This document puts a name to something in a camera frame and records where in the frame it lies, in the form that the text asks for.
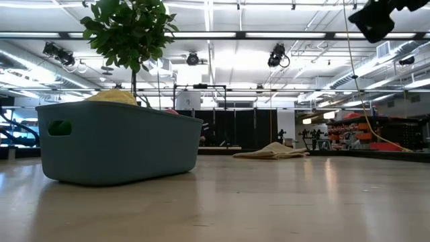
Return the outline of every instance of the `spotlight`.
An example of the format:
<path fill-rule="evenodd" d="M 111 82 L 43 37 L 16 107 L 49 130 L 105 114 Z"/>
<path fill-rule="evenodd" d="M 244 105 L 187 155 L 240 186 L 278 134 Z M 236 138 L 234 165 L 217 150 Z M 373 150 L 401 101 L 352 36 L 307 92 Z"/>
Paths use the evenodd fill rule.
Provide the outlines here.
<path fill-rule="evenodd" d="M 415 11 L 425 6 L 429 1 L 369 0 L 362 10 L 349 17 L 349 21 L 360 29 L 369 42 L 376 43 L 394 29 L 394 22 L 390 18 L 394 9 L 401 11 L 407 7 L 409 11 Z"/>
<path fill-rule="evenodd" d="M 187 58 L 187 64 L 189 66 L 195 66 L 199 64 L 199 57 L 196 52 L 191 52 Z"/>
<path fill-rule="evenodd" d="M 404 60 L 400 60 L 398 63 L 400 65 L 411 65 L 411 64 L 415 63 L 415 57 L 411 56 L 411 57 L 406 58 Z"/>
<path fill-rule="evenodd" d="M 71 67 L 75 64 L 73 52 L 65 51 L 64 49 L 55 46 L 54 43 L 47 42 L 43 49 L 43 53 L 49 57 L 54 57 L 54 59 L 67 67 Z"/>
<path fill-rule="evenodd" d="M 257 84 L 257 89 L 264 89 L 262 84 Z M 262 91 L 256 91 L 257 94 L 262 94 Z"/>
<path fill-rule="evenodd" d="M 288 65 L 281 66 L 281 61 L 284 59 L 288 59 Z M 275 48 L 273 48 L 273 51 L 270 53 L 269 61 L 267 62 L 269 67 L 277 67 L 281 66 L 283 68 L 287 68 L 290 66 L 290 58 L 285 55 L 285 47 L 283 44 L 276 44 Z"/>

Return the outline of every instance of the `metal pipe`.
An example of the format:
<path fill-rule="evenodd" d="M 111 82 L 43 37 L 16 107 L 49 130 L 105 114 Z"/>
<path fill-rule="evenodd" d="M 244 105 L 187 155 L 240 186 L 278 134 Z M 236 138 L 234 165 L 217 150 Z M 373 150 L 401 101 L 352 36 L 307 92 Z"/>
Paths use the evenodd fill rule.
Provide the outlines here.
<path fill-rule="evenodd" d="M 31 87 L 14 87 L 14 88 L 0 88 L 0 91 L 61 91 L 61 92 L 67 92 L 67 91 L 107 91 L 111 88 L 65 88 L 65 89 L 59 89 L 59 88 L 31 88 Z M 173 90 L 184 90 L 184 88 L 164 88 L 160 89 L 162 92 L 171 92 Z M 129 89 L 119 89 L 122 91 L 130 91 Z M 201 89 L 187 89 L 188 91 L 202 91 Z M 359 91 L 356 89 L 228 89 L 226 90 L 228 92 L 242 92 L 242 93 L 256 93 L 256 92 L 280 92 L 280 93 L 299 93 L 299 92 L 314 92 L 314 91 L 321 91 L 325 93 L 343 93 L 343 92 L 352 92 L 352 93 L 401 93 L 403 91 L 413 92 L 413 93 L 429 93 L 430 89 L 360 89 Z M 137 89 L 137 92 L 159 92 L 158 88 L 145 88 L 145 89 Z M 219 92 L 217 89 L 205 89 L 205 92 Z"/>

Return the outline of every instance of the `black camera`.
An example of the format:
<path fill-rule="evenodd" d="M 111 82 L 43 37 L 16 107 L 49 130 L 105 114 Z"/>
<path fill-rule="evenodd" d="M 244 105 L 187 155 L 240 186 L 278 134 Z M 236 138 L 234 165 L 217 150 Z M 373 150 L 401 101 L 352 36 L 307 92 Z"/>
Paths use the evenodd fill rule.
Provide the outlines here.
<path fill-rule="evenodd" d="M 381 41 L 395 26 L 390 18 L 393 10 L 401 11 L 405 7 L 409 11 L 415 11 L 424 7 L 430 0 L 369 0 L 364 8 L 349 17 L 349 21 L 355 24 L 365 38 L 376 43 Z"/>

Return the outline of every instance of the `beige fabric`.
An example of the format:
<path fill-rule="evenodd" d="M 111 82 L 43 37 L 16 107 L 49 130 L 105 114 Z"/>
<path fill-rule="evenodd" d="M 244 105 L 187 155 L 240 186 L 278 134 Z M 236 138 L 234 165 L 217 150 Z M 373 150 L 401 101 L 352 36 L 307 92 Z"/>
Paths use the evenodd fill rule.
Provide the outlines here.
<path fill-rule="evenodd" d="M 121 91 L 118 89 L 100 91 L 98 94 L 92 97 L 88 97 L 86 101 L 119 102 L 123 104 L 131 104 L 137 106 L 137 102 L 133 94 L 131 94 L 129 91 Z"/>
<path fill-rule="evenodd" d="M 281 145 L 278 142 L 274 142 L 259 151 L 238 153 L 233 155 L 233 157 L 245 159 L 288 159 L 294 157 L 305 157 L 307 155 L 309 155 L 309 153 L 306 152 L 306 148 L 293 149 Z"/>

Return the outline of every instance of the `window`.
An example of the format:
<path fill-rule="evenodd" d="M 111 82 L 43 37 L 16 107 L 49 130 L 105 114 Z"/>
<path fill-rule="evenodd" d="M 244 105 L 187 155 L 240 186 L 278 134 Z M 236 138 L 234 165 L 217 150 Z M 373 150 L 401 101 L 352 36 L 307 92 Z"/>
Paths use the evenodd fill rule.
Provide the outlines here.
<path fill-rule="evenodd" d="M 389 101 L 389 102 L 387 103 L 387 107 L 388 107 L 388 108 L 392 108 L 392 107 L 394 107 L 394 101 Z"/>
<path fill-rule="evenodd" d="M 421 101 L 420 95 L 414 95 L 411 97 L 411 103 L 416 103 Z"/>

